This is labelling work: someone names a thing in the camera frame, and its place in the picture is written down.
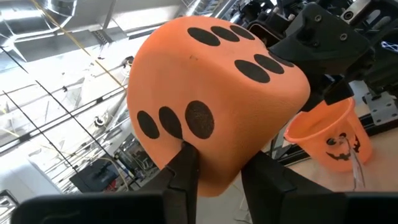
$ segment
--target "orange plastic bucket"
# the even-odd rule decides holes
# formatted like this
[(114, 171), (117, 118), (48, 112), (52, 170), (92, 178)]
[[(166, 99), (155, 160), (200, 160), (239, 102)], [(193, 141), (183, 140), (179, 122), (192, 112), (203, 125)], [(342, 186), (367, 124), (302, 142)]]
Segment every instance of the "orange plastic bucket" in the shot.
[(351, 154), (345, 137), (365, 163), (372, 154), (372, 145), (354, 111), (354, 99), (333, 105), (322, 101), (310, 112), (300, 112), (289, 124), (285, 138), (298, 144), (313, 159), (331, 170), (352, 170)]

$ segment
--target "metal frame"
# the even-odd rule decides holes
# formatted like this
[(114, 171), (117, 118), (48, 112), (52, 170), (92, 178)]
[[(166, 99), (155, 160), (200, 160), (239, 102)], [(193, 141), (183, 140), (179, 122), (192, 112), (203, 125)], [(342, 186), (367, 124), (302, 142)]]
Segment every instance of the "metal frame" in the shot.
[[(122, 92), (124, 92), (124, 89), (119, 87), (119, 88), (117, 88), (117, 89), (115, 89), (115, 90), (95, 99), (95, 100), (92, 100), (91, 102), (81, 106), (80, 108), (77, 108), (77, 109), (71, 111), (70, 113), (72, 114), (72, 116), (78, 116), (79, 114), (82, 114), (85, 111), (88, 111), (89, 109), (101, 104), (102, 102), (109, 100), (111, 98), (114, 98), (115, 96), (118, 96)], [(45, 133), (46, 131), (49, 131), (49, 130), (57, 127), (58, 125), (71, 120), (72, 116), (70, 116), (68, 113), (65, 113), (61, 117), (59, 117), (53, 121), (50, 121), (47, 124), (40, 126), (39, 129)], [(0, 146), (0, 156), (7, 154), (11, 150), (13, 150), (15, 147), (20, 146), (22, 143), (24, 143), (38, 135), (40, 135), (40, 132), (37, 129), (34, 129), (17, 139), (14, 139), (12, 141), (9, 141), (9, 142), (3, 144), (2, 146)]]
[[(371, 114), (367, 114), (360, 117), (359, 120), (361, 121), (368, 136), (375, 136), (394, 128), (398, 128), (398, 119), (381, 125), (375, 125)], [(296, 144), (291, 144), (285, 147), (277, 147), (274, 150), (279, 152), (277, 153), (275, 160), (285, 166), (310, 157), (300, 146)]]

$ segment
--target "ceiling duct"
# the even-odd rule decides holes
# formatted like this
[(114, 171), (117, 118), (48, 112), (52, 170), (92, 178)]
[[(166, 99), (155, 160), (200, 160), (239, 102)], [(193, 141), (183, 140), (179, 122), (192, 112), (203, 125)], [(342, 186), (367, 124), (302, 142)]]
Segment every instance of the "ceiling duct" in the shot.
[(178, 16), (210, 15), (222, 1), (223, 0), (182, 0), (185, 7), (182, 7)]
[(237, 0), (224, 0), (212, 13), (212, 17), (222, 19), (228, 11), (235, 5), (239, 4)]
[(62, 27), (75, 13), (77, 0), (36, 0), (0, 2), (0, 46), (12, 47), (16, 39), (55, 32), (59, 27), (46, 17), (51, 16)]

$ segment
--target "wire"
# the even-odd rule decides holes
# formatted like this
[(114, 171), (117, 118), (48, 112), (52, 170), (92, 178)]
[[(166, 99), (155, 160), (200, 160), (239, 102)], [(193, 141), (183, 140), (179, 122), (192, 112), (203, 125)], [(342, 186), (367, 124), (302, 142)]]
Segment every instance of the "wire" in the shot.
[(145, 169), (144, 169), (144, 163), (141, 161), (141, 160), (139, 160), (139, 159), (137, 159), (137, 158), (135, 158), (134, 156), (131, 156), (132, 157), (132, 159), (134, 159), (136, 162), (137, 162), (137, 164), (138, 164), (138, 166), (145, 172)]
[[(11, 134), (11, 135), (13, 135), (13, 136), (15, 136), (15, 137), (20, 137), (20, 135), (18, 135), (18, 134), (16, 134), (16, 133), (13, 133), (12, 131), (9, 131), (9, 130), (6, 130), (6, 129), (2, 129), (3, 131), (6, 131), (6, 132), (8, 132), (9, 134)], [(76, 155), (76, 154), (73, 154), (73, 153), (69, 153), (69, 152), (63, 152), (63, 151), (59, 151), (59, 150), (57, 150), (57, 149), (53, 149), (53, 148), (51, 148), (51, 147), (47, 147), (47, 146), (43, 146), (43, 145), (39, 145), (40, 147), (44, 147), (44, 148), (46, 148), (46, 149), (51, 149), (51, 150), (55, 150), (55, 151), (57, 151), (58, 153), (64, 153), (64, 154), (68, 154), (69, 156), (75, 156), (75, 157), (80, 157), (80, 158), (85, 158), (85, 159), (102, 159), (102, 160), (106, 160), (106, 161), (110, 161), (111, 163), (112, 163), (112, 165), (113, 166), (115, 166), (115, 168), (116, 168), (116, 170), (117, 170), (117, 172), (119, 173), (119, 176), (120, 176), (120, 178), (122, 178), (122, 180), (123, 180), (123, 182), (124, 182), (124, 184), (126, 185), (126, 187), (127, 187), (127, 189), (128, 189), (128, 184), (127, 184), (127, 180), (124, 178), (124, 176), (122, 175), (122, 173), (121, 173), (121, 171), (119, 170), (119, 167), (115, 164), (115, 162), (114, 161), (112, 161), (112, 159), (108, 159), (108, 158), (103, 158), (103, 157), (99, 157), (99, 158), (95, 158), (95, 157), (86, 157), (86, 156), (79, 156), (79, 155)], [(71, 163), (69, 163), (69, 165), (72, 167), (72, 169), (77, 173), (78, 171), (72, 166), (72, 164)]]
[(19, 109), (19, 111), (35, 126), (35, 128), (39, 131), (41, 135), (49, 142), (49, 144), (63, 157), (63, 159), (67, 162), (67, 164), (76, 172), (77, 176), (80, 178), (80, 180), (87, 186), (88, 189), (91, 190), (91, 188), (86, 184), (86, 182), (79, 176), (78, 171), (76, 168), (67, 160), (67, 158), (58, 150), (58, 148), (55, 146), (55, 144), (42, 132), (42, 130), (37, 127), (37, 125), (31, 120), (30, 117), (25, 113), (25, 111), (22, 110), (21, 107), (19, 107), (14, 100), (11, 99), (11, 97), (3, 90), (3, 93), (9, 98), (9, 100)]
[(242, 10), (241, 10), (241, 5), (240, 5), (240, 4), (238, 4), (238, 12), (239, 12), (240, 14), (243, 14), (243, 12), (242, 12)]
[(86, 53), (91, 59), (94, 60), (94, 62), (100, 66), (120, 87), (122, 87), (124, 90), (125, 87), (119, 82), (118, 79), (116, 79), (97, 59), (91, 56), (91, 54), (84, 48), (83, 44), (81, 44), (78, 40), (76, 40), (67, 30), (65, 30), (49, 13), (45, 11), (45, 9), (36, 1), (36, 0), (30, 0), (37, 9), (41, 10), (43, 14), (50, 19), (50, 21), (55, 24), (67, 37), (69, 37), (73, 43), (75, 43), (84, 53)]
[[(342, 140), (345, 140), (346, 141), (346, 143), (347, 143), (347, 145), (348, 145), (348, 153), (351, 153), (351, 150), (352, 150), (352, 147), (351, 147), (351, 144), (349, 143), (349, 140), (347, 139), (347, 137), (340, 137), (340, 139), (342, 139)], [(352, 158), (351, 158), (351, 160), (352, 160), (352, 163), (353, 163), (353, 175), (354, 175), (354, 189), (353, 189), (353, 191), (355, 191), (356, 190), (356, 188), (357, 188), (357, 179), (356, 179), (356, 177), (355, 177), (355, 166), (354, 166), (354, 163), (355, 162), (357, 162), (358, 163), (358, 168), (359, 168), (359, 175), (361, 176), (360, 178), (361, 178), (361, 181), (362, 181), (362, 184), (363, 184), (363, 187), (365, 188), (365, 178), (364, 178), (364, 175), (363, 175), (363, 170), (362, 170), (362, 165), (361, 165), (361, 163), (360, 163), (360, 161), (358, 160), (358, 158), (356, 157), (356, 154), (355, 154), (355, 152), (353, 151), (352, 152)]]
[(242, 205), (243, 205), (244, 199), (245, 199), (245, 196), (243, 196), (242, 201), (241, 201), (241, 204), (240, 204), (240, 206), (239, 206), (239, 209), (240, 209), (240, 210), (242, 210)]
[[(30, 73), (10, 54), (10, 53), (8, 53), (7, 51), (5, 51), (4, 50), (4, 48), (3, 47), (1, 47), (0, 46), (0, 49), (2, 49), (2, 51), (4, 52), (4, 53), (6, 53), (7, 55), (8, 55), (8, 57), (9, 58), (11, 58), (11, 60), (12, 61), (14, 61), (23, 71), (25, 71), (26, 72), (26, 74), (28, 74), (28, 75), (30, 75)], [(76, 123), (87, 133), (87, 135), (89, 135), (89, 137), (90, 138), (92, 138), (92, 140), (94, 140), (94, 142), (98, 145), (98, 147), (100, 147), (109, 157), (111, 157), (111, 155), (104, 149), (104, 147), (102, 147), (102, 145), (98, 142), (98, 140), (97, 139), (95, 139), (94, 138), (94, 136), (77, 120), (77, 118), (75, 118), (74, 117), (74, 115), (72, 115), (71, 114), (71, 112), (69, 111), (69, 110), (67, 110), (66, 109), (66, 107), (64, 107), (63, 105), (62, 105), (62, 103), (61, 102), (59, 102), (57, 99), (56, 99), (56, 97), (54, 97), (53, 96), (53, 94), (51, 94), (39, 81), (37, 81), (37, 80), (35, 80), (35, 82), (51, 97), (51, 98), (53, 98), (53, 100), (55, 100), (57, 103), (58, 103), (58, 105), (60, 105), (61, 107), (62, 107), (62, 109), (64, 109), (69, 115), (70, 115), (70, 117), (72, 118), (72, 119), (74, 119), (75, 121), (76, 121)], [(3, 91), (3, 93), (16, 105), (16, 103), (9, 97), (9, 95), (5, 92), (5, 91)], [(24, 116), (26, 116), (26, 118), (33, 124), (33, 121), (21, 110), (21, 108), (19, 107), (19, 106), (17, 106), (17, 108), (24, 114)], [(37, 129), (37, 130), (39, 130), (39, 132), (40, 132), (40, 134), (43, 134), (43, 132), (34, 124), (34, 126), (35, 126), (35, 128)]]
[[(358, 28), (358, 29), (355, 29), (355, 31), (356, 32), (363, 32), (365, 30)], [(379, 29), (370, 29), (370, 30), (367, 30), (365, 34), (374, 34), (374, 33), (377, 33), (379, 31), (380, 31)], [(393, 33), (396, 33), (396, 32), (398, 32), (398, 28), (393, 28), (392, 30), (390, 30), (390, 32), (388, 32), (388, 34), (393, 34)]]
[(271, 157), (271, 159), (273, 159), (272, 153), (274, 152), (277, 138), (278, 138), (278, 134), (274, 138), (272, 138), (270, 146), (269, 146), (269, 157)]
[(123, 180), (123, 182), (124, 182), (124, 185), (127, 187), (127, 189), (129, 188), (129, 185), (127, 184), (126, 178), (124, 178), (122, 172), (119, 170), (119, 167), (115, 164), (115, 162), (114, 162), (112, 159), (103, 158), (103, 157), (94, 158), (94, 157), (78, 156), (78, 155), (76, 155), (76, 154), (72, 154), (72, 153), (68, 153), (68, 152), (62, 152), (62, 153), (68, 154), (68, 155), (70, 155), (70, 156), (80, 157), (80, 158), (86, 158), (86, 159), (102, 159), (102, 160), (105, 160), (105, 161), (110, 161), (110, 162), (112, 163), (112, 165), (115, 166), (117, 172), (119, 173), (120, 178), (122, 178), (122, 180)]
[(284, 9), (284, 5), (282, 3), (282, 0), (276, 0), (276, 7), (279, 8), (279, 12), (282, 16), (285, 15), (285, 9)]
[(239, 189), (239, 187), (237, 187), (235, 184), (232, 184), (232, 186), (233, 186), (236, 190), (238, 190), (239, 193), (243, 194), (242, 190)]

